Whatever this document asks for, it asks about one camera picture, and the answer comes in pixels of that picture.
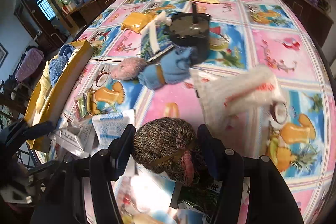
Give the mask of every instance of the pink cloth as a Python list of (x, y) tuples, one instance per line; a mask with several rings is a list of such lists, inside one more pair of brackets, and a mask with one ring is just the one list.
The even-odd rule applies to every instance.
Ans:
[(15, 74), (16, 81), (20, 83), (28, 78), (30, 75), (32, 75), (43, 60), (43, 58), (44, 55), (42, 51), (36, 48), (31, 48), (23, 59), (20, 68)]

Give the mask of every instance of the brown speckled fabric bundle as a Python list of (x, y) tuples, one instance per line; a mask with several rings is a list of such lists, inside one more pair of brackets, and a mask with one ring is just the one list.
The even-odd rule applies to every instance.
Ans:
[(194, 129), (188, 122), (168, 117), (156, 119), (144, 124), (135, 133), (132, 156), (137, 163), (154, 173), (166, 171), (172, 180), (185, 185), (196, 184), (199, 181), (199, 171), (206, 170), (198, 145), (185, 151), (177, 164), (170, 158), (159, 165), (149, 166), (159, 158), (186, 149), (195, 140)]

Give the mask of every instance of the window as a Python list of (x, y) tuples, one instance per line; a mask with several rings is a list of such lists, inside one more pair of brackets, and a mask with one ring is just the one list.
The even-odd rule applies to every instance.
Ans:
[(47, 2), (47, 0), (35, 0), (35, 1), (49, 21), (55, 17), (55, 13), (51, 8), (50, 4)]

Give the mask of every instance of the cardboard box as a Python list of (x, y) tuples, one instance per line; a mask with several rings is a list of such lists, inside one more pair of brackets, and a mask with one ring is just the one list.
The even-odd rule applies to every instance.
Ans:
[[(71, 58), (56, 85), (50, 91), (40, 113), (36, 113), (36, 101), (41, 89), (40, 82), (36, 85), (24, 117), (28, 125), (33, 126), (40, 122), (51, 121), (56, 126), (73, 86), (94, 52), (90, 43), (85, 39), (71, 42), (70, 44), (79, 50)], [(47, 136), (43, 136), (36, 140), (28, 140), (27, 142), (31, 149), (47, 153), (51, 140)]]

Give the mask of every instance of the picture frame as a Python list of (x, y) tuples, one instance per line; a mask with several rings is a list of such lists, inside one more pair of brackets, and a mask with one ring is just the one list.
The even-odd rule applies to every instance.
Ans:
[(8, 51), (4, 48), (4, 46), (0, 42), (0, 68), (2, 66), (2, 63), (4, 62), (5, 58), (8, 55)]

